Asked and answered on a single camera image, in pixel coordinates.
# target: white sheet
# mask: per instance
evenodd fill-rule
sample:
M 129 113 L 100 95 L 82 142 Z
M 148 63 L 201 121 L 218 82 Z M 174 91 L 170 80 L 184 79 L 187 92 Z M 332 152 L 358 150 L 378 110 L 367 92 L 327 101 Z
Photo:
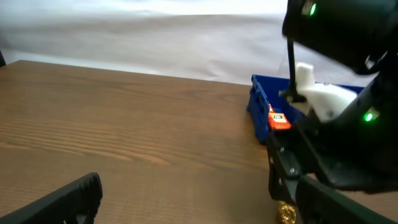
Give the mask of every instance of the white sheet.
M 288 77 L 281 25 L 287 0 L 2 0 L 7 63 L 35 60 L 251 84 L 253 73 Z M 306 49 L 317 81 L 365 85 Z

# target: blue crate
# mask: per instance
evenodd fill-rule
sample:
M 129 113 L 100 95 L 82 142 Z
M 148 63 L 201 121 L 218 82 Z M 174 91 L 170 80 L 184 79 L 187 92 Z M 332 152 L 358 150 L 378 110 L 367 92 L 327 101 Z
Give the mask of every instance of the blue crate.
M 248 111 L 254 123 L 254 135 L 261 144 L 265 144 L 268 138 L 268 113 L 269 103 L 275 112 L 285 114 L 291 124 L 294 121 L 303 118 L 305 115 L 299 110 L 291 107 L 287 101 L 279 97 L 280 90 L 287 90 L 289 80 L 286 78 L 266 77 L 261 75 L 253 75 L 251 77 L 253 86 L 250 89 L 250 100 Z M 341 85 L 356 93 L 362 91 L 363 87 Z

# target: gold shiny object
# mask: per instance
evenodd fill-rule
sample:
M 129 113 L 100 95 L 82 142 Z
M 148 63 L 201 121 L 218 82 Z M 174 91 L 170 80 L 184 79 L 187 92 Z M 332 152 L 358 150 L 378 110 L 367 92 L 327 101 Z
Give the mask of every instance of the gold shiny object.
M 280 224 L 294 224 L 296 222 L 296 211 L 294 207 L 286 204 L 285 202 L 279 202 L 278 208 L 278 221 Z

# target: green led indicator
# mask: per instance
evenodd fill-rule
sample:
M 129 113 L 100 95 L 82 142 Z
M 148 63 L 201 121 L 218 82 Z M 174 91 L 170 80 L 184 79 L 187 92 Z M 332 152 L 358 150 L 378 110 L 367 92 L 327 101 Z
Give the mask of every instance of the green led indicator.
M 312 7 L 311 7 L 310 16 L 313 16 L 316 10 L 317 10 L 317 4 L 314 3 L 314 4 L 312 4 Z
M 365 121 L 371 121 L 373 119 L 373 114 L 367 113 L 364 118 L 365 118 Z

